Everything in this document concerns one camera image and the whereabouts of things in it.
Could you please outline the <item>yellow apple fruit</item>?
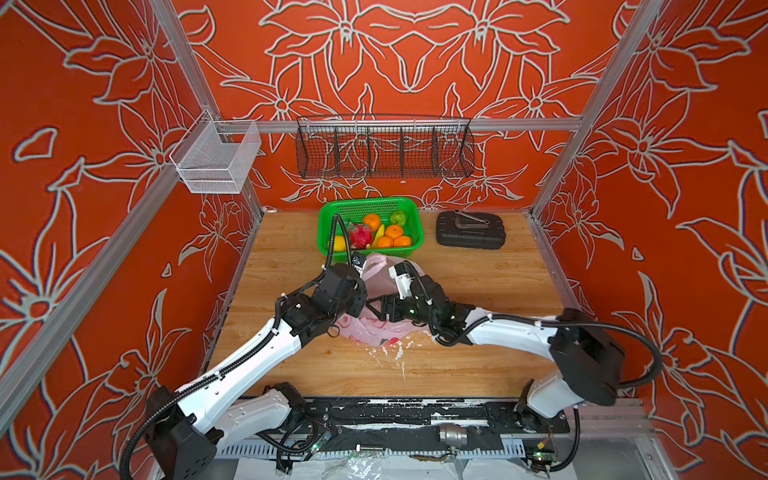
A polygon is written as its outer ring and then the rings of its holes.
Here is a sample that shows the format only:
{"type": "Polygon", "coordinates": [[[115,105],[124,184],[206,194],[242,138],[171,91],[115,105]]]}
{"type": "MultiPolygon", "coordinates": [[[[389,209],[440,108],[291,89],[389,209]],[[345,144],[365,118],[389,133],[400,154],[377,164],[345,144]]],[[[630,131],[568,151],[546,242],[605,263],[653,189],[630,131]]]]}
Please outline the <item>yellow apple fruit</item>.
{"type": "Polygon", "coordinates": [[[336,235],[333,238],[332,248],[334,252],[345,252],[347,250],[345,237],[342,235],[336,235]]]}

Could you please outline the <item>red dragon fruit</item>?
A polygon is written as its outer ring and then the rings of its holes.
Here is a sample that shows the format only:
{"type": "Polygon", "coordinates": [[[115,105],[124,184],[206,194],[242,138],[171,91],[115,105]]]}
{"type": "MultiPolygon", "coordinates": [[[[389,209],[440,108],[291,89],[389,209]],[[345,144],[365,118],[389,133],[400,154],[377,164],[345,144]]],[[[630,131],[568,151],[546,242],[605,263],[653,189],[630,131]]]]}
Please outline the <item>red dragon fruit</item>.
{"type": "Polygon", "coordinates": [[[352,250],[365,250],[373,246],[374,232],[364,223],[350,223],[348,239],[352,250]]]}

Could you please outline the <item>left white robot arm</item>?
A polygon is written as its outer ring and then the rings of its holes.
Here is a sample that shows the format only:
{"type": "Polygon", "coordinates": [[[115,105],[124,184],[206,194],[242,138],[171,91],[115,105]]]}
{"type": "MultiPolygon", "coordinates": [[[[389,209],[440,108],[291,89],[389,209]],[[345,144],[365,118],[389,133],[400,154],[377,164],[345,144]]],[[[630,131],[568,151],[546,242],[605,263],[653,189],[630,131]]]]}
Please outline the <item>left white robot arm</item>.
{"type": "Polygon", "coordinates": [[[121,478],[132,478],[132,457],[140,442],[166,478],[193,479],[219,446],[285,423],[295,405],[282,391],[273,389],[248,402],[240,398],[275,366],[327,334],[341,316],[362,313],[365,254],[346,250],[342,263],[333,256],[327,253],[315,279],[278,297],[273,317],[235,353],[176,391],[162,387],[150,396],[145,419],[121,454],[121,478]]]}

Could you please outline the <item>orange fruit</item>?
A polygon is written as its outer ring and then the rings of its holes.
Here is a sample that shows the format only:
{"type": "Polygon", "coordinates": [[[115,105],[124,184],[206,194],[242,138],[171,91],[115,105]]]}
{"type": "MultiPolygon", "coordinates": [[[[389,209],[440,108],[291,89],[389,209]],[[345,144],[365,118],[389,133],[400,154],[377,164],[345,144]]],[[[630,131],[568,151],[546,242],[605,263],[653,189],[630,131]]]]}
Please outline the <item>orange fruit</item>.
{"type": "Polygon", "coordinates": [[[377,249],[393,248],[395,245],[395,239],[388,235],[383,235],[378,239],[376,243],[377,249]]]}
{"type": "Polygon", "coordinates": [[[385,229],[385,235],[392,239],[397,239],[404,235],[404,229],[401,225],[392,224],[385,229]]]}
{"type": "Polygon", "coordinates": [[[363,218],[362,223],[373,233],[376,233],[377,229],[381,225],[381,218],[375,213],[370,213],[363,218]]]}
{"type": "Polygon", "coordinates": [[[396,248],[405,248],[412,245],[412,239],[409,236],[402,235],[394,239],[393,246],[396,248]]]}

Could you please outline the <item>green fruit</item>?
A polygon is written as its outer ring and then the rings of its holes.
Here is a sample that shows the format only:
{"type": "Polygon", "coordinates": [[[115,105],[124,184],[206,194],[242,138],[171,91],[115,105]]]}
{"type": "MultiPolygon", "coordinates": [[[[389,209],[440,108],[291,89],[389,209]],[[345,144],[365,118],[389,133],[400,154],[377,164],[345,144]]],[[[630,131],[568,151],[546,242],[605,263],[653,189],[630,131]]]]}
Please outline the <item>green fruit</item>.
{"type": "Polygon", "coordinates": [[[404,227],[408,222],[408,214],[404,210],[395,210],[389,217],[391,225],[404,227]]]}

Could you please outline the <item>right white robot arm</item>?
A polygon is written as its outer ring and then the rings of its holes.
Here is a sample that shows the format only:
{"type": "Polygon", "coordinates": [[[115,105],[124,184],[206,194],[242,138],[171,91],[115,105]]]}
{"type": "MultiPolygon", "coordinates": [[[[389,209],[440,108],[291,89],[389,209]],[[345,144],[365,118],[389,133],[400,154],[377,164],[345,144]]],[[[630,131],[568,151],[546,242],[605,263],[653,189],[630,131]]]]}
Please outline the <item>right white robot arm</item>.
{"type": "Polygon", "coordinates": [[[549,360],[556,370],[529,381],[518,400],[518,415],[550,419],[561,410],[592,403],[615,404],[619,392],[656,380],[663,370],[660,349],[632,329],[595,322],[578,309],[566,308],[552,319],[491,312],[450,300],[428,278],[405,294],[381,295],[367,301],[377,319],[425,326],[444,347],[491,345],[523,351],[549,360]],[[611,336],[621,333],[641,343],[651,355],[642,376],[624,380],[625,349],[611,336]]]}

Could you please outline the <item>pink plastic bag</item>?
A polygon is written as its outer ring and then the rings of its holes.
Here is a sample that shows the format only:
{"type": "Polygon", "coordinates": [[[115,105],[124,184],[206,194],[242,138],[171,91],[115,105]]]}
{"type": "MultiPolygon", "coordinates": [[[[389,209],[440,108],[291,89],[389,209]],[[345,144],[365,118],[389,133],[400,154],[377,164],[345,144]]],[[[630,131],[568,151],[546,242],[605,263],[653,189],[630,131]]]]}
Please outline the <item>pink plastic bag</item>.
{"type": "Polygon", "coordinates": [[[414,332],[424,332],[426,326],[416,325],[412,320],[391,322],[381,311],[379,296],[393,294],[399,299],[395,280],[389,270],[403,262],[400,257],[371,253],[367,256],[362,270],[362,279],[366,284],[368,300],[373,307],[365,306],[359,317],[345,314],[340,317],[336,326],[341,336],[373,346],[388,346],[402,340],[414,332]]]}

